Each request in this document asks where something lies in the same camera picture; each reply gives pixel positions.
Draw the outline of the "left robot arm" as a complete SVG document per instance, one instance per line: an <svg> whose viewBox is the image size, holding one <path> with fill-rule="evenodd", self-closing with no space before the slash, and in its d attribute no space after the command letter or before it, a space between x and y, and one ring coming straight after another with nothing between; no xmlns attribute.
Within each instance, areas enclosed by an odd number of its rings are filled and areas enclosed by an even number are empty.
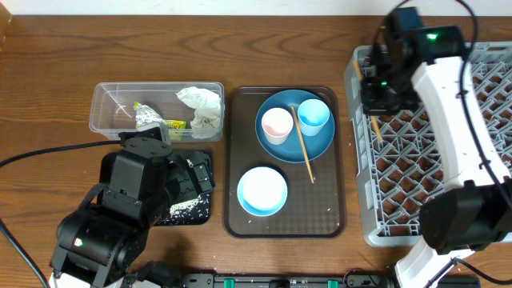
<svg viewBox="0 0 512 288"><path fill-rule="evenodd" d="M122 149L102 159L98 184L57 229L55 279L67 274L91 287L116 282L173 205L214 189L207 152L173 151L155 130L119 137Z"/></svg>

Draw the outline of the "light blue bowl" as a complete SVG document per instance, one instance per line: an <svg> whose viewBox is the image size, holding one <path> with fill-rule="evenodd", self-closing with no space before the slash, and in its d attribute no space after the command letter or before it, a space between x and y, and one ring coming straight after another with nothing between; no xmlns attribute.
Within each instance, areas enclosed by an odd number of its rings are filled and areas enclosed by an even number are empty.
<svg viewBox="0 0 512 288"><path fill-rule="evenodd" d="M279 212L285 205L288 185L277 170L258 166L248 170L240 178L237 198L241 207L256 217L268 217Z"/></svg>

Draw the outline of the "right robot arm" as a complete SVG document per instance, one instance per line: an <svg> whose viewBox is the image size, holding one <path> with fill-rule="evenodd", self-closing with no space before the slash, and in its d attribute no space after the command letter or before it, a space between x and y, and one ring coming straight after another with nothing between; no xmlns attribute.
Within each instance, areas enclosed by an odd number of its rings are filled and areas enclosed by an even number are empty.
<svg viewBox="0 0 512 288"><path fill-rule="evenodd" d="M435 287L455 264L511 232L511 175L478 108L472 46L455 26L385 24L362 80L368 115L426 108L443 167L443 194L419 211L421 236L394 266L397 287Z"/></svg>

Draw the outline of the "foil snack wrapper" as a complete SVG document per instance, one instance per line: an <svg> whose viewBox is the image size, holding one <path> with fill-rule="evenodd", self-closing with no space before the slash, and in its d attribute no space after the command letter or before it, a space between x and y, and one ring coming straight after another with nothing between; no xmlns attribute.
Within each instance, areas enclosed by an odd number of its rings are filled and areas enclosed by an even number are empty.
<svg viewBox="0 0 512 288"><path fill-rule="evenodd" d="M186 121L164 119L154 109L152 109L148 105L141 104L140 102L134 103L134 111L135 127L137 129L145 125L159 122L167 126L171 140L182 140L182 133L178 132L178 130L184 130L186 128Z"/></svg>

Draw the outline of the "white paper napkin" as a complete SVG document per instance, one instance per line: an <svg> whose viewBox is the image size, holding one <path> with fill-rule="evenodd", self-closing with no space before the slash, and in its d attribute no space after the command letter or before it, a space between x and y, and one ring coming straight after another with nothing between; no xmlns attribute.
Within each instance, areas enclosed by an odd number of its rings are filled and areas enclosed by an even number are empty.
<svg viewBox="0 0 512 288"><path fill-rule="evenodd" d="M194 110L190 126L194 130L218 129L221 121L220 96L215 92L196 86L181 89L178 99Z"/></svg>

